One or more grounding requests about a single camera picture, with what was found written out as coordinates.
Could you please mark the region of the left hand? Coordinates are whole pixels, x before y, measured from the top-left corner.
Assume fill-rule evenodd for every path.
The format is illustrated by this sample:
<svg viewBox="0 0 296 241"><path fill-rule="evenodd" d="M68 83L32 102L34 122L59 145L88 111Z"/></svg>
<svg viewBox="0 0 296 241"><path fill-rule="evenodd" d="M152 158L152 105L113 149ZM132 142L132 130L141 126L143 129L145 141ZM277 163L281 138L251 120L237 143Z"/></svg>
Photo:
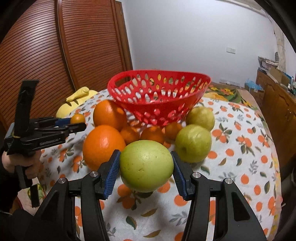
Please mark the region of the left hand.
<svg viewBox="0 0 296 241"><path fill-rule="evenodd" d="M6 152L2 154L1 162L3 167L9 172L14 173L16 166L26 167L25 174L28 179L34 179L39 173L39 168L41 165L40 157L41 151L38 150L31 157L24 157L23 155L7 155Z"/></svg>

